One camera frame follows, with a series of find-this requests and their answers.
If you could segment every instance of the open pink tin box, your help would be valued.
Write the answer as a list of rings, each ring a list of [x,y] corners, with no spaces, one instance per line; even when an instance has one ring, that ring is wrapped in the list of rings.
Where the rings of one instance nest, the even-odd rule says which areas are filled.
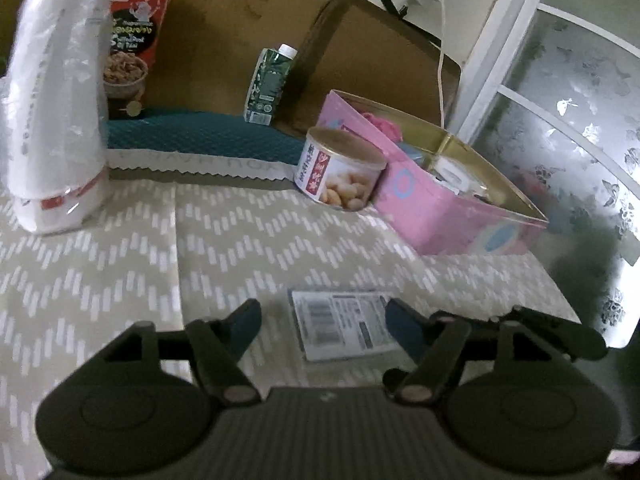
[[[404,142],[425,154],[428,169],[445,155],[471,169],[487,186],[496,205],[455,193],[437,184],[425,170],[371,124],[370,112],[400,126]],[[503,174],[457,137],[394,108],[332,90],[318,126],[341,128],[375,144],[388,166],[372,202],[418,254],[523,254],[547,225],[545,216]]]

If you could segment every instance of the white bottle cap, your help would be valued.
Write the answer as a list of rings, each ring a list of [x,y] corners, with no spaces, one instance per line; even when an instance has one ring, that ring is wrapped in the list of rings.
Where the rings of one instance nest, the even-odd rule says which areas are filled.
[[[284,43],[280,45],[278,52],[283,56],[288,57],[289,59],[295,58],[296,54],[298,53],[295,48]]]

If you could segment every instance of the peanut image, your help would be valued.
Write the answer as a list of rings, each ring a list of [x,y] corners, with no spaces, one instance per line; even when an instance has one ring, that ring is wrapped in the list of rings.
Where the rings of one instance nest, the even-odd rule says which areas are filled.
[[[347,209],[350,211],[356,211],[356,209],[362,209],[364,207],[364,202],[359,198],[352,198],[347,202]]]
[[[356,198],[358,195],[358,189],[353,184],[340,183],[335,188],[335,191],[340,195],[340,198],[345,202],[348,202],[352,198]]]
[[[354,182],[351,184],[356,189],[356,198],[363,198],[364,194],[367,192],[367,186],[361,184],[359,182]]]
[[[320,202],[354,211],[362,209],[371,191],[369,177],[359,173],[340,173],[327,176]]]
[[[358,183],[358,184],[364,184],[365,186],[367,186],[369,184],[369,177],[367,175],[360,175],[357,173],[350,173],[349,174],[349,178],[351,179],[352,183]]]
[[[342,206],[340,195],[338,195],[333,189],[325,189],[320,195],[320,202],[327,205]]]

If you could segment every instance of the stack of plastic cups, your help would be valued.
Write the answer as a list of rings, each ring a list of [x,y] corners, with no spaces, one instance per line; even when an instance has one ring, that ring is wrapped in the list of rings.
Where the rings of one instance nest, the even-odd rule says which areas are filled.
[[[108,191],[101,134],[109,0],[25,0],[2,91],[3,181],[20,225],[77,228]]]

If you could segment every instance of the table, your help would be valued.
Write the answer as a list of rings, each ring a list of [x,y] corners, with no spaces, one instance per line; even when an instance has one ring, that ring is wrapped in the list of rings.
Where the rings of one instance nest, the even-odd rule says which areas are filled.
[[[84,229],[48,237],[22,231],[0,193],[0,479],[47,470],[38,403],[139,319],[176,329],[257,298],[263,328],[241,367],[263,394],[277,384],[372,384],[411,365],[401,351],[306,363],[289,288],[381,288],[425,314],[487,318],[519,303],[577,320],[531,254],[420,257],[372,208],[341,212],[295,189],[241,183],[114,181]],[[188,376],[184,364],[165,368]]]

